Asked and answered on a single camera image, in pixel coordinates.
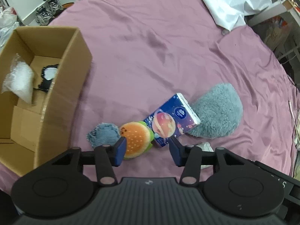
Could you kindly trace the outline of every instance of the metal screw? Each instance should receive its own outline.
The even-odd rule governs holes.
[[[100,179],[100,183],[104,185],[112,185],[115,182],[115,179],[112,177],[103,177]]]
[[[194,183],[197,182],[197,179],[194,177],[187,176],[182,179],[182,182],[185,183],[186,185],[193,185]]]

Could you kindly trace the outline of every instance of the gray ribbed panel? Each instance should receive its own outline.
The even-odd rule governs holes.
[[[280,225],[275,215],[254,220],[226,216],[205,203],[193,188],[179,186],[174,178],[124,178],[103,188],[76,214],[57,220],[20,218],[15,225]]]

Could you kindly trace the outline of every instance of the blue tissue package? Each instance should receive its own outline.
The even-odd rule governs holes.
[[[178,138],[200,124],[200,119],[181,93],[172,96],[143,121],[154,132],[159,147],[169,144],[171,136]]]

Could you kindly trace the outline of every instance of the white logo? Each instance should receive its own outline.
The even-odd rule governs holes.
[[[145,182],[145,184],[146,184],[146,185],[151,185],[151,184],[153,184],[153,181],[152,181],[152,180],[147,180],[147,181]]]

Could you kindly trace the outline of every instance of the black circular disc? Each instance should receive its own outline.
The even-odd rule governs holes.
[[[243,165],[227,166],[209,177],[203,192],[219,210],[250,218],[275,212],[284,199],[284,189],[274,177]]]
[[[11,197],[25,214],[39,218],[69,215],[88,203],[93,195],[93,183],[83,174],[52,166],[38,169],[14,184]]]

